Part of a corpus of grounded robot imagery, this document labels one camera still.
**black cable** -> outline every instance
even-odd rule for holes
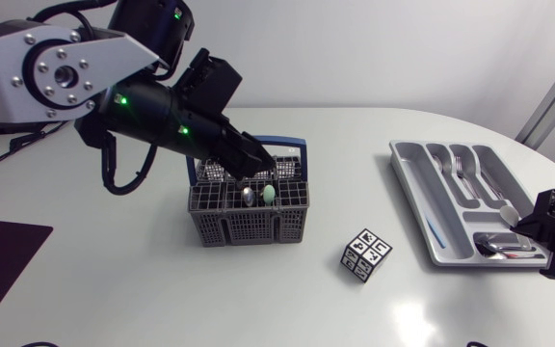
[[[0,162],[3,161],[4,159],[10,157],[11,155],[19,152],[20,150],[29,147],[30,145],[35,144],[36,142],[45,139],[47,136],[56,133],[57,131],[59,131],[64,125],[66,125],[67,121],[62,121],[59,125],[55,126],[54,128],[52,128],[51,130],[47,131],[47,132],[40,132],[39,136],[37,138],[35,138],[34,140],[31,140],[27,143],[22,143],[22,144],[17,144],[14,148],[11,148],[9,151],[7,151],[4,154],[0,155]]]
[[[117,0],[83,0],[83,1],[71,1],[63,4],[58,4],[46,8],[38,14],[36,14],[31,20],[43,23],[49,18],[54,17],[61,13],[78,12],[84,10],[97,9],[104,6],[111,5],[117,2]]]
[[[95,30],[84,15],[82,15],[78,11],[69,11],[66,13],[75,16],[76,19],[78,19],[83,24],[83,27],[85,28],[85,30],[87,30],[89,40],[95,40]]]
[[[175,68],[174,68],[174,67],[171,67],[171,68],[169,68],[168,71],[166,71],[166,73],[161,74],[161,75],[158,75],[158,76],[154,76],[153,78],[154,78],[156,81],[166,81],[166,80],[168,80],[169,78],[171,78],[171,77],[174,75],[174,70],[175,70]]]
[[[132,193],[138,188],[146,178],[151,169],[153,159],[158,146],[151,145],[149,152],[146,154],[145,162],[140,172],[136,172],[136,177],[128,184],[118,187],[115,185],[115,171],[117,170],[117,140],[111,133],[106,133],[104,144],[102,146],[102,181],[104,187],[114,195],[122,196]]]

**cutlery basket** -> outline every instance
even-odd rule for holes
[[[190,194],[188,212],[204,247],[260,245],[274,241],[297,243],[304,237],[305,216],[309,207],[307,187],[307,147],[305,140],[256,136],[265,146],[293,147],[299,156],[274,156],[276,166],[252,178],[235,181],[216,161],[187,157]],[[271,184],[276,198],[266,205],[262,189]],[[243,187],[256,194],[254,205],[247,207],[241,197]]]

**blue basket handle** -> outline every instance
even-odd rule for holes
[[[254,136],[261,144],[267,146],[284,146],[284,147],[297,147],[301,153],[301,179],[307,182],[307,143],[304,139],[291,138],[286,136]],[[186,163],[188,164],[188,178],[190,178],[190,185],[197,185],[197,169],[194,165],[194,158],[186,156]]]

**gray plastic tray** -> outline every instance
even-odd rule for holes
[[[432,261],[440,266],[546,267],[549,251],[531,241],[533,252],[506,252],[538,258],[491,257],[481,254],[475,241],[517,246],[524,241],[509,230],[499,209],[511,205],[525,217],[534,204],[507,165],[489,146],[391,141],[391,164],[421,227]],[[458,177],[456,156],[475,198]],[[442,164],[438,167],[435,158]],[[500,199],[493,190],[501,192]]]

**fiducial marker cube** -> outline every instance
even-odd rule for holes
[[[392,249],[372,231],[364,229],[346,246],[342,264],[360,280],[367,282]]]

